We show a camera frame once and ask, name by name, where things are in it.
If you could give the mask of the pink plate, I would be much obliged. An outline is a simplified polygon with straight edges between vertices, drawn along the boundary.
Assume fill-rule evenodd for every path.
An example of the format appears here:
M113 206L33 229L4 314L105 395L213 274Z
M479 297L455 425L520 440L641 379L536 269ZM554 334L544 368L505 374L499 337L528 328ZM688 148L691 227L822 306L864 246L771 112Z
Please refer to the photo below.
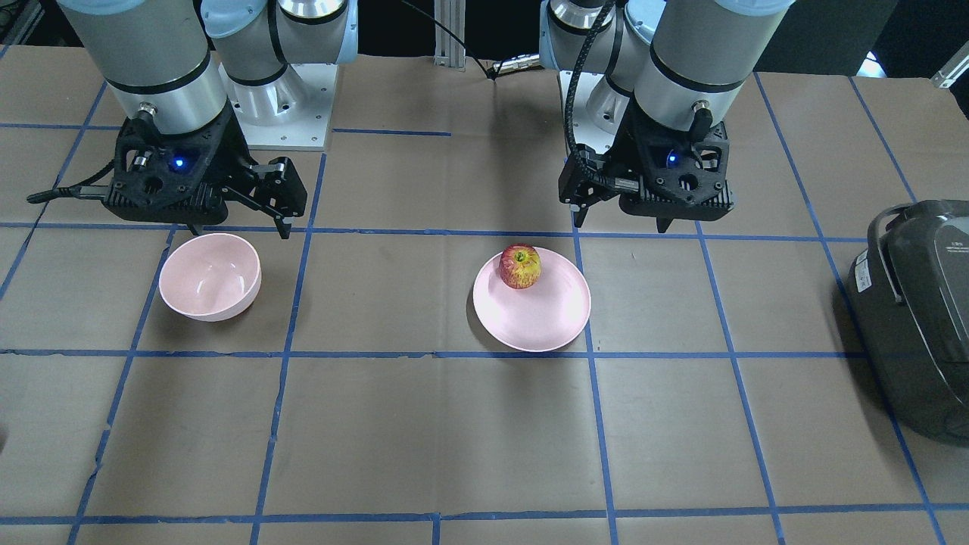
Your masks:
M475 276L472 303L485 331L502 344L526 352L546 352L571 344L588 324L591 293L578 267L563 255L538 248L542 273L529 288L513 289L492 256Z

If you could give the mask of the aluminium frame post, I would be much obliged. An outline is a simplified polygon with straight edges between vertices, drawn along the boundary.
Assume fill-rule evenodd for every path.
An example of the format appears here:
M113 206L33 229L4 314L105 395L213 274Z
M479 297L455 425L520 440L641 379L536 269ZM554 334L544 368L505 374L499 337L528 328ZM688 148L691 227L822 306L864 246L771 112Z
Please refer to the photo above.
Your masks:
M465 71L465 14L466 1L433 1L435 65Z

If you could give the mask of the dark grey rice cooker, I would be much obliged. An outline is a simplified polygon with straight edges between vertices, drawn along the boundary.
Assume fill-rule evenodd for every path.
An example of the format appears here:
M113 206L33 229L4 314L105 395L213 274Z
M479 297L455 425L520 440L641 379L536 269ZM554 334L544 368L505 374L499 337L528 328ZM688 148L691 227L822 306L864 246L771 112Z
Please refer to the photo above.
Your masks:
M897 420L924 437L968 443L968 204L886 208L846 290Z

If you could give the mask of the pink bowl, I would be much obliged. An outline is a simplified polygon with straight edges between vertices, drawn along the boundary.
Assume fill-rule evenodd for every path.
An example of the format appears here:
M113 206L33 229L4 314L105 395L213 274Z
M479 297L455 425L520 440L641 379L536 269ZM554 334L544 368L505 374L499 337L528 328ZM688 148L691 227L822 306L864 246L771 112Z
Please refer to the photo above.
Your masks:
M184 242L160 270L158 290L176 313L214 323L248 310L262 286L262 259L245 238L212 232Z

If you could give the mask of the red yellow apple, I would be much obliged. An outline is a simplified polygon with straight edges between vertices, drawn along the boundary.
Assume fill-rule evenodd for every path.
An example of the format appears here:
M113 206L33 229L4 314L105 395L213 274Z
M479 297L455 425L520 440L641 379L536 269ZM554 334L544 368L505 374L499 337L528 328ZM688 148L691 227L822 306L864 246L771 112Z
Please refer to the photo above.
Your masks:
M515 290L527 289L541 277L542 259L532 245L511 244L502 251L498 270L505 286Z

